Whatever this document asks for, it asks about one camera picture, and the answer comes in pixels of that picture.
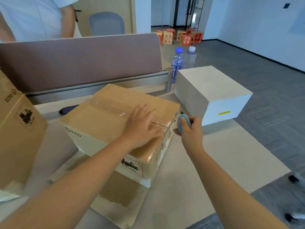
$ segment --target white bottle cap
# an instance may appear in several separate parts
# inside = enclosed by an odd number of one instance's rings
[[[195,49],[196,49],[196,47],[190,47],[190,48],[189,48],[189,51],[194,52]]]

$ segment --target hand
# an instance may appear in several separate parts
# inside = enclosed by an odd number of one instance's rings
[[[188,154],[203,148],[201,118],[189,116],[189,120],[191,122],[191,127],[189,127],[188,123],[183,117],[180,119],[180,124],[183,131],[182,135],[178,132],[177,128],[173,130],[175,134],[181,136],[182,144]]]
[[[142,108],[138,105],[127,120],[127,126],[121,137],[130,142],[131,149],[141,147],[152,138],[163,134],[162,126],[150,122],[156,109],[150,112],[147,112],[147,109],[147,104]]]

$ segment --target bottle cap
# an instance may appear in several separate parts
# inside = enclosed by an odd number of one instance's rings
[[[189,48],[189,51],[194,52],[195,49],[196,49],[196,47],[190,47],[190,48]]]
[[[181,47],[176,48],[176,53],[182,53],[183,49]]]

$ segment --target person in white shirt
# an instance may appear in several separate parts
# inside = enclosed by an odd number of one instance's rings
[[[0,24],[0,40],[39,41],[80,38],[73,3],[78,0],[0,0],[0,12],[13,36]]]

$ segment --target shirt sleeve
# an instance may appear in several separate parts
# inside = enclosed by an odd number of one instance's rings
[[[62,8],[62,7],[71,5],[75,2],[77,2],[78,0],[53,0],[53,1],[59,8]]]

